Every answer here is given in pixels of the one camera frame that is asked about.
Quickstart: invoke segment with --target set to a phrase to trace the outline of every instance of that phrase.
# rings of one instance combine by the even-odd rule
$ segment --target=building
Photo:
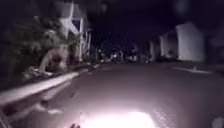
[[[88,56],[91,43],[91,32],[86,13],[80,9],[79,4],[73,2],[58,2],[60,13],[61,33],[69,38],[70,34],[79,36],[80,43],[76,45],[74,57],[83,61]]]

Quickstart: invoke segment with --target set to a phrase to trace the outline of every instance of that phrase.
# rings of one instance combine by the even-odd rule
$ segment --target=dark sky
[[[97,44],[144,47],[184,21],[192,21],[205,35],[213,34],[223,23],[223,5],[222,0],[117,0],[105,13],[90,15],[90,22]]]
[[[172,3],[161,0],[119,0],[108,6],[106,13],[90,17],[90,21],[97,42],[109,47],[115,44],[117,48],[133,43],[145,46],[150,38],[180,23]]]

